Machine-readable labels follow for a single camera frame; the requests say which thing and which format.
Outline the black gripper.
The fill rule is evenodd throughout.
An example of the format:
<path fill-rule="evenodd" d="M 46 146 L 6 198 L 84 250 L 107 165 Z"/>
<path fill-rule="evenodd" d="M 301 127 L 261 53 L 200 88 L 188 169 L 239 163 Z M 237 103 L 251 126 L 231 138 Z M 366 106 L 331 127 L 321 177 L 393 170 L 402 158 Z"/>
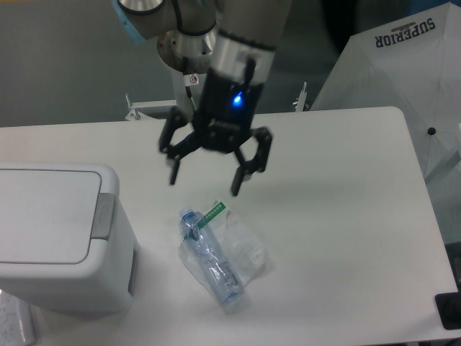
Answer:
<path fill-rule="evenodd" d="M 171 166 L 170 185 L 175 185 L 181 159 L 199 148 L 235 154 L 239 166 L 230 187 L 233 197 L 238 195 L 245 179 L 255 172 L 266 170 L 272 133 L 268 127 L 251 129 L 263 89 L 262 84 L 251 83 L 254 74 L 255 68 L 247 66 L 243 70 L 243 80 L 233 81 L 210 69 L 199 109 L 193 111 L 192 121 L 189 122 L 177 106 L 170 109 L 158 140 L 158 150 L 166 154 L 167 163 Z M 174 133 L 188 123 L 192 124 L 193 131 L 180 142 L 172 144 Z M 241 146 L 250 138 L 257 142 L 257 147 L 253 158 L 246 160 Z"/>

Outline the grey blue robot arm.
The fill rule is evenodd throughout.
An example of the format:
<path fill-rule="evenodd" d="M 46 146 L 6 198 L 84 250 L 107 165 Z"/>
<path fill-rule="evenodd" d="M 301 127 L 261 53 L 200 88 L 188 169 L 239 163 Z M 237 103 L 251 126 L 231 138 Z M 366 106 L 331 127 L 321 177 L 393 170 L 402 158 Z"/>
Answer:
<path fill-rule="evenodd" d="M 157 38 L 183 76 L 184 101 L 169 113 L 158 149 L 175 181 L 181 160 L 199 148 L 234 154 L 230 191 L 267 167 L 272 134 L 253 128 L 291 7 L 290 1 L 115 1 L 129 36 Z"/>

